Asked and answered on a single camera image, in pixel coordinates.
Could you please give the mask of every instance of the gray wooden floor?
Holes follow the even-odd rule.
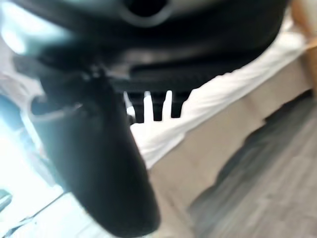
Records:
[[[317,106],[267,118],[192,206],[199,238],[317,238]]]

